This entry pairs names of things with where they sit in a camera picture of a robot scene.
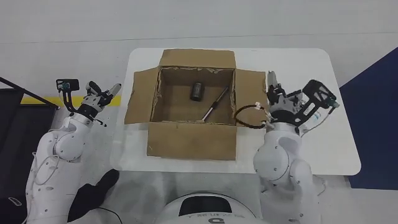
open cardboard box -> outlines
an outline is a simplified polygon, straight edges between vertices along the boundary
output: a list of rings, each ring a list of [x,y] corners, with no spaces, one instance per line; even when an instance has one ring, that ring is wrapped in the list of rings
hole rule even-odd
[[[158,67],[134,73],[124,124],[149,123],[148,156],[235,160],[234,114],[257,101],[267,107],[265,79],[265,72],[236,69],[232,51],[165,50]],[[205,87],[201,101],[190,99],[195,82]],[[226,87],[217,109],[202,121]],[[258,124],[264,113],[247,110],[239,118]]]

black cylinder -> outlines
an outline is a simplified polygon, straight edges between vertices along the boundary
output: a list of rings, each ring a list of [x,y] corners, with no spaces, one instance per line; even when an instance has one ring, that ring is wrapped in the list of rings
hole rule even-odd
[[[203,98],[203,92],[205,91],[205,86],[200,82],[195,82],[191,88],[190,98],[193,101],[201,101]]]

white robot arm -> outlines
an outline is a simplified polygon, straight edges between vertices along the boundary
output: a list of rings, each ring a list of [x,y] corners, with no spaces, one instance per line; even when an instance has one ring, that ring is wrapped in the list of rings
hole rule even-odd
[[[336,97],[320,82],[311,80],[301,91],[285,94],[274,72],[268,75],[271,124],[264,145],[254,156],[254,168],[262,182],[261,209],[270,223],[321,223],[318,196],[311,168],[300,157],[300,125],[322,107],[337,107]],[[302,93],[309,100],[302,101]]]
[[[87,95],[76,110],[70,93],[78,90],[77,80],[57,80],[65,106],[71,114],[60,129],[44,134],[34,154],[26,185],[27,223],[65,224],[70,206],[80,186],[80,157],[85,136],[90,132],[95,116],[118,93],[121,84],[101,92],[94,83],[86,86]]]

white table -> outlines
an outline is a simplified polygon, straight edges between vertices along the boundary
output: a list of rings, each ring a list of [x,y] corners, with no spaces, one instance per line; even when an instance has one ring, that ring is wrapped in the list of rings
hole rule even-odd
[[[188,161],[149,157],[147,124],[124,125],[133,74],[158,66],[164,49],[136,49],[130,54],[111,153],[118,170],[164,172],[254,173],[252,159],[263,144],[264,131],[238,128],[236,161]],[[276,72],[287,93],[302,89],[310,79],[323,82],[341,105],[318,128],[303,137],[302,157],[318,175],[355,175],[361,169],[344,104],[328,54],[320,49],[224,49],[235,52],[236,67]],[[321,111],[321,118],[326,111]]]

white floor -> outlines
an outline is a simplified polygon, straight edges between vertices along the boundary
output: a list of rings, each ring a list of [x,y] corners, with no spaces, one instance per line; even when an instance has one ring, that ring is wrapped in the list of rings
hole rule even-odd
[[[137,47],[316,47],[329,53],[344,85],[397,47],[397,19],[396,0],[0,0],[0,76],[56,96],[56,78],[103,87],[123,82]],[[108,128],[93,129],[82,184],[110,168],[116,112],[103,113]],[[97,163],[102,167],[93,170]],[[105,205],[125,223],[146,224],[172,197],[206,187],[255,211],[253,188],[242,186],[255,178],[214,176],[124,172]],[[327,179],[324,223],[396,223],[397,192],[353,190],[343,177]],[[193,181],[197,187],[188,189],[184,182]],[[117,223],[100,210],[76,222],[95,220]]]

